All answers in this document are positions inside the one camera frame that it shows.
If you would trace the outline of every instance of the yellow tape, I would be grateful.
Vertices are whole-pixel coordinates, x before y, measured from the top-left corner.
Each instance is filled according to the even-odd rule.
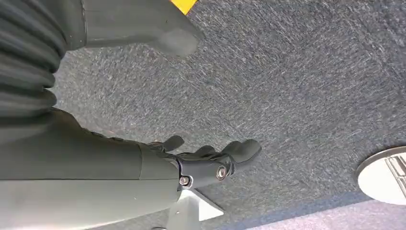
[[[172,0],[172,2],[182,13],[187,14],[197,0]]]

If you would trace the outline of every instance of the gray carpet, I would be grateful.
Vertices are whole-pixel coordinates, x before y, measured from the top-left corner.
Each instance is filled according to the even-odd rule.
[[[370,200],[249,230],[404,230],[406,207]]]
[[[195,54],[70,52],[57,106],[107,136],[181,135],[182,150],[259,140],[253,167],[200,190],[226,211],[207,230],[357,194],[358,164],[406,143],[406,3],[363,2],[201,0],[188,15],[206,37]],[[165,221],[160,212],[100,229]]]

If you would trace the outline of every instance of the metal screw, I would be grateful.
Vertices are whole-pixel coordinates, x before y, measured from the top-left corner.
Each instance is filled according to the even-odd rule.
[[[219,181],[222,181],[222,180],[224,180],[224,178],[227,176],[227,169],[226,169],[226,167],[225,166],[223,166],[223,165],[220,165],[219,167],[218,167],[218,169],[217,169],[217,179],[219,180]]]
[[[179,183],[183,186],[187,186],[190,182],[190,178],[188,176],[181,176],[179,179]]]

